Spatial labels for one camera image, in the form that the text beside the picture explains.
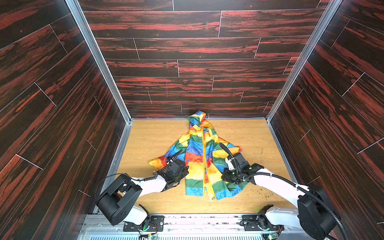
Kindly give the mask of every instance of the wire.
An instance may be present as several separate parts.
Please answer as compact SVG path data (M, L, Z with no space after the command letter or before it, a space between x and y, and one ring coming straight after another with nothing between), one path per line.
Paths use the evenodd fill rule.
M254 174L251 174L249 175L248 177L245 178L246 181L248 181L249 179L251 179L253 176L256 176L256 175L265 175L265 176L271 176L271 177L275 177L275 178L278 178L280 180L283 180L284 182L292 185L293 187L296 187L296 183L284 178L284 177L280 177L279 175L276 175L276 174L269 174L269 173L266 173L266 172L257 172L257 173L254 173ZM345 240L348 240L349 237L348 237L348 234L347 234L347 231L345 230L343 224L341 223L339 217L332 211L332 209L330 209L330 207L328 207L320 198L318 198L316 195L314 195L313 193L305 190L304 188L302 187L299 187L297 186L297 189L302 191L305 195L307 195L309 198L311 198L312 200L315 200L316 202L318 202L322 207L324 207L324 209L329 212L331 214L331 216L335 219L336 221L336 224L337 226L339 227L342 235L343 235L343 238Z
M279 230L277 231L278 236L280 236L282 230L283 230L282 225L279 225Z
M156 223L154 223L154 222L150 222L149 224L150 225L152 225L152 223L155 225L154 227L155 227L155 234L156 234L156 239L159 239L159 234L157 233L157 225L156 225Z
M329 240L337 240L336 238L332 237L332 236L329 235L329 234L328 234L327 238L328 238Z
M127 176L127 177L130 177L130 176L128 176L128 174L126 174L126 173L115 173L115 174L111 174L111 175L109 175L109 176L106 176L105 178L103 178L103 179L101 179L98 183L97 183L97 185L96 185L96 191L95 191L95 194L94 194L94 198L95 198L95 202L97 201L96 200L96 195L97 195L97 190L98 190L98 188L99 188L99 186L100 186L100 183L103 181L103 180L105 180L105 179L107 179L107 178L109 178L109 177L112 177L112 176L116 176L116 175L121 175L121 174L123 174L123 175L125 175L125 176Z

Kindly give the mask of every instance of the aluminum frame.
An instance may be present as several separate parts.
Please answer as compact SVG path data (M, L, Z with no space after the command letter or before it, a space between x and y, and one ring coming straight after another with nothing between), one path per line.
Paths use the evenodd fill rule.
M333 18L333 15L336 13L336 10L340 6L342 0L331 0L327 7L325 8L323 14L321 15L317 25L315 26L310 38L308 39L307 44L305 45L303 51L301 52L299 59L297 59L297 62L295 66L293 67L291 73L289 74L287 80L285 81L285 84L283 88L281 89L279 95L276 98L275 103L272 105L271 110L266 116L267 122L270 122L275 115L277 109L283 102L285 96L287 95L289 89L293 85L294 81L296 80L297 76L299 75L301 69L303 68L305 62L307 61L308 57L312 53L314 47L316 46L317 42L319 41L321 35L324 33L325 28L327 28L329 22Z

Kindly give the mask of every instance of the jacket sleeve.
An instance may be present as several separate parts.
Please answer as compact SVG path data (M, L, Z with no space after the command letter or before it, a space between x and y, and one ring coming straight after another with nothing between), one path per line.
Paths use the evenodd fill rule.
M182 135L177 140L177 142L175 144L173 144L173 146L168 150L168 152L165 155L149 161L149 164L154 166L157 169L161 169L167 165L167 157L172 156L173 154L177 153L180 150L182 150L182 152L178 155L178 157L176 159L179 159L179 160L184 162L185 152L186 152L188 144L189 144L189 137L190 137L189 132Z

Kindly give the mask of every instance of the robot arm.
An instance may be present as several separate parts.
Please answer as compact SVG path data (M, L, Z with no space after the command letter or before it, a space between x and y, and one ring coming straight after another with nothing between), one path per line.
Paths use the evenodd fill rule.
M149 212L143 206L134 206L137 199L153 192L176 187L188 175L188 166L176 159L181 151L167 158L167 166L154 172L154 176L133 179L121 174L96 200L97 207L112 226L121 221L132 222L141 230L149 224Z
M265 206L257 217L257 224L262 230L286 225L301 228L314 239L323 240L336 225L339 225L344 238L348 238L339 220L340 216L324 189L293 183L259 164L250 166L241 153L232 155L225 145L220 145L228 153L228 161L231 162L228 164L229 168L224 169L222 176L224 181L235 184L245 181L257 184L282 196L296 207L282 209L273 205Z

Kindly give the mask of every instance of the metal base plate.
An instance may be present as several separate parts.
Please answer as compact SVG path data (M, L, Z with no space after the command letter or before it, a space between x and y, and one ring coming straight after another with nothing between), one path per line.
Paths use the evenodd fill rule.
M154 223L156 226L156 231L162 232L164 228L164 216L161 215L155 215L151 216L151 219L149 221L150 223ZM123 227L123 232L138 232L141 231L140 227L137 226L134 223L131 222L125 222ZM149 225L146 230L143 230L141 232L154 232L155 227L152 225Z
M247 222L246 225L244 225L244 230L247 231L263 231L256 222L257 215L243 215L242 219ZM277 231L279 230L277 226L273 226L269 229L269 231Z

